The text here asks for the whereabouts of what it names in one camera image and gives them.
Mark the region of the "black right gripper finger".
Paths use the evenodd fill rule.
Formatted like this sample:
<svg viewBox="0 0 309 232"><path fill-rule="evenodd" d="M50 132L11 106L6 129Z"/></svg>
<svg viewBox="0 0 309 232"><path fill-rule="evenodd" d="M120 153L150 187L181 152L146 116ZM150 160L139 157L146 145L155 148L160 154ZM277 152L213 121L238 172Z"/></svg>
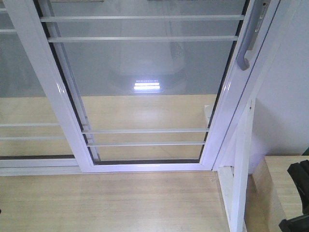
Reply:
<svg viewBox="0 0 309 232"><path fill-rule="evenodd" d="M309 161L293 163L287 172L291 176L302 202L303 214L309 213Z"/></svg>
<svg viewBox="0 0 309 232"><path fill-rule="evenodd" d="M283 219L279 223L279 228L282 232L308 232L309 216L301 215L289 220Z"/></svg>

